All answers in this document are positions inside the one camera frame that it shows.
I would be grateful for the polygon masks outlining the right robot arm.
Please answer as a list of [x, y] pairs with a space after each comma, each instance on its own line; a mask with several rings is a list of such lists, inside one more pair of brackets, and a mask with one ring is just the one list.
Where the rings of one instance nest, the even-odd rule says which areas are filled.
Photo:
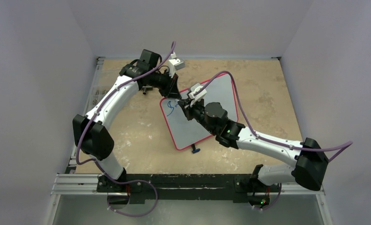
[[197, 121], [220, 145], [255, 151], [282, 161], [281, 165], [255, 167], [251, 178], [262, 185], [295, 182], [308, 190], [321, 189], [329, 160], [316, 140], [290, 141], [252, 133], [249, 127], [229, 119], [228, 112], [218, 102], [204, 105], [201, 100], [191, 105], [190, 100], [182, 99], [178, 105], [187, 120]]

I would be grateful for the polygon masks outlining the pink framed whiteboard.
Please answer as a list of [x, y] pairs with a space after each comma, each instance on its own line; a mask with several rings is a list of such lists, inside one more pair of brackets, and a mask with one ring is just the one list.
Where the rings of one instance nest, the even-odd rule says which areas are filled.
[[[206, 88], [204, 105], [211, 102], [219, 102], [228, 112], [228, 118], [238, 121], [237, 98], [233, 82], [229, 74], [223, 74], [215, 78]], [[183, 150], [212, 135], [196, 120], [187, 120], [182, 109], [178, 106], [177, 99], [161, 99], [160, 108], [169, 133], [177, 150]]]

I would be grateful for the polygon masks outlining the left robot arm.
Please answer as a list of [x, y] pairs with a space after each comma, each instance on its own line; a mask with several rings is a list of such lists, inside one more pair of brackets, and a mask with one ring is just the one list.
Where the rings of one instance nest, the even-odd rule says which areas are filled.
[[184, 61], [174, 52], [163, 58], [146, 49], [138, 59], [123, 66], [107, 94], [85, 115], [73, 118], [76, 163], [92, 161], [114, 183], [128, 184], [126, 170], [113, 153], [109, 128], [126, 103], [146, 86], [158, 89], [165, 98], [180, 99], [176, 71], [184, 67]]

